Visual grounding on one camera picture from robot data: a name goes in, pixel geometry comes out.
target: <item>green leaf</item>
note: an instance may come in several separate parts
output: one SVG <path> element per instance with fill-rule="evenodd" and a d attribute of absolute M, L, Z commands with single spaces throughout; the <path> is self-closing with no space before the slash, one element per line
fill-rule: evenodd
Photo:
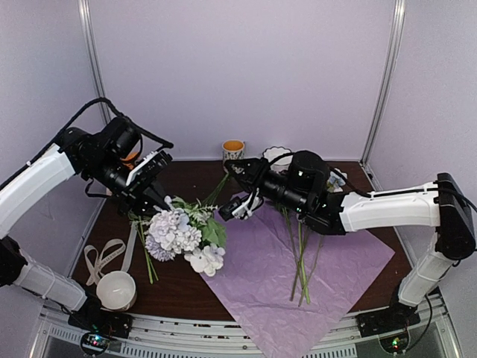
<path fill-rule="evenodd" d="M 219 248 L 225 248 L 227 243 L 227 235 L 225 234 L 225 226 L 217 222 L 214 218 L 208 218 L 206 226 L 200 228 L 203 241 L 216 244 Z"/>

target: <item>lavender wall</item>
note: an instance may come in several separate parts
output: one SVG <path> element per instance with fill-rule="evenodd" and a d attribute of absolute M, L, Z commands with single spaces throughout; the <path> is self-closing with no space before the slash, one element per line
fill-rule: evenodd
<path fill-rule="evenodd" d="M 393 1 L 91 1 L 106 94 L 176 159 L 269 145 L 358 159 Z"/>
<path fill-rule="evenodd" d="M 84 102 L 94 98 L 75 0 L 0 1 L 0 182 L 32 158 Z M 101 127 L 97 109 L 78 121 Z M 65 273 L 98 202 L 73 178 L 50 192 L 11 236 L 39 261 Z M 40 300 L 0 289 L 0 357 L 26 357 Z"/>
<path fill-rule="evenodd" d="M 450 172 L 477 202 L 477 2 L 408 1 L 404 36 L 370 165 L 385 189 Z M 420 256 L 431 230 L 401 228 Z M 477 255 L 441 288 L 465 357 L 474 357 Z"/>

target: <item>green stem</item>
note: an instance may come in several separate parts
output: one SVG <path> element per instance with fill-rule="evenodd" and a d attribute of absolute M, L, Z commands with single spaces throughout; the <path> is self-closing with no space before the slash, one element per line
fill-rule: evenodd
<path fill-rule="evenodd" d="M 154 279 L 152 275 L 154 274 L 154 277 L 156 278 L 156 280 L 159 280 L 159 278 L 157 276 L 156 269 L 154 268 L 154 265 L 152 263 L 151 257 L 149 256 L 148 250 L 146 249 L 146 241 L 144 238 L 144 229 L 142 228 L 141 216 L 139 217 L 138 225 L 139 225 L 139 238 L 141 239 L 142 247 L 144 248 L 144 255 L 146 257 L 146 265 L 148 266 L 149 282 L 152 285 L 154 283 Z"/>
<path fill-rule="evenodd" d="M 310 271 L 308 278 L 306 279 L 306 283 L 305 283 L 306 289 L 308 289 L 308 283 L 310 282 L 310 279 L 312 278 L 313 272 L 315 272 L 315 269 L 318 263 L 318 254 L 320 253 L 320 249 L 323 247 L 323 241 L 324 241 L 324 237 L 320 235 L 320 241 L 318 242 L 318 248 L 316 249 L 315 260 L 313 261 L 313 267 L 312 267 L 312 270 Z M 304 291 L 301 292 L 300 301 L 298 303 L 299 307 L 301 306 L 303 302 L 303 292 Z"/>
<path fill-rule="evenodd" d="M 308 285 L 306 284 L 306 271 L 305 271 L 305 260 L 303 259 L 303 254 L 305 253 L 306 243 L 308 242 L 308 236 L 303 237 L 301 222 L 298 222 L 298 236 L 300 237 L 300 267 L 301 267 L 301 287 L 302 295 L 305 292 L 306 303 L 310 304 L 310 295 L 308 292 Z"/>
<path fill-rule="evenodd" d="M 300 272 L 300 270 L 298 269 L 297 249 L 296 249 L 295 241 L 293 238 L 293 230 L 291 229 L 291 222 L 290 222 L 290 216 L 288 215 L 288 209 L 282 208 L 282 213 L 285 216 L 286 226 L 288 228 L 288 233 L 290 234 L 291 248 L 293 250 L 293 258 L 296 265 L 295 277 L 293 279 L 293 285 L 291 287 L 291 295 L 290 295 L 290 301 L 293 301 L 295 297 L 295 291 L 297 289 L 298 273 Z"/>
<path fill-rule="evenodd" d="M 226 173 L 222 178 L 220 183 L 215 187 L 215 189 L 202 201 L 203 205 L 214 205 L 217 200 L 218 195 L 221 193 L 222 189 L 225 186 L 225 183 L 229 180 L 230 174 Z"/>

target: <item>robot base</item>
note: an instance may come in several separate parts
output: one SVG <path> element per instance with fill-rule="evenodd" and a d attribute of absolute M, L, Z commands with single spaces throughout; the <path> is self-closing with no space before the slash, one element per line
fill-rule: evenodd
<path fill-rule="evenodd" d="M 394 313 L 391 308 L 386 308 L 358 315 L 356 321 L 361 337 L 381 335 L 420 323 L 420 317 L 416 312 L 407 315 L 405 319 L 395 319 Z"/>

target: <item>brown wooden table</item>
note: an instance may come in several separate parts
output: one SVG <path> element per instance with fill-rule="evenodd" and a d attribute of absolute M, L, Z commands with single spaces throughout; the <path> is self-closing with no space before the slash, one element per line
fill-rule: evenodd
<path fill-rule="evenodd" d="M 348 178 L 357 188 L 371 191 L 371 185 L 359 164 L 354 162 L 330 163 L 348 174 Z M 159 174 L 159 179 L 167 193 L 179 195 L 186 201 L 205 198 L 222 179 L 221 162 L 173 162 Z M 230 180 L 226 185 L 218 203 L 223 204 L 232 194 L 240 192 L 239 185 Z M 101 211 L 87 244 L 98 250 L 113 238 L 123 239 L 129 236 L 130 223 L 126 217 L 116 213 L 116 204 L 107 200 Z M 352 311 L 370 310 L 386 306 L 391 294 L 400 280 L 410 271 L 410 266 L 401 244 L 390 227 L 373 229 L 373 235 L 381 239 L 396 253 L 377 277 L 370 288 L 360 298 Z M 122 260 L 113 260 L 105 272 L 119 270 Z M 201 320 L 233 320 L 221 302 L 215 297 L 199 274 L 182 257 L 174 261 L 160 263 L 154 261 L 159 282 L 151 285 L 145 263 L 145 255 L 139 239 L 136 240 L 133 261 L 129 273 L 137 285 L 138 298 L 130 310 L 143 315 L 159 315 L 171 318 L 188 318 Z M 85 283 L 89 276 L 84 258 L 79 260 L 73 278 Z"/>

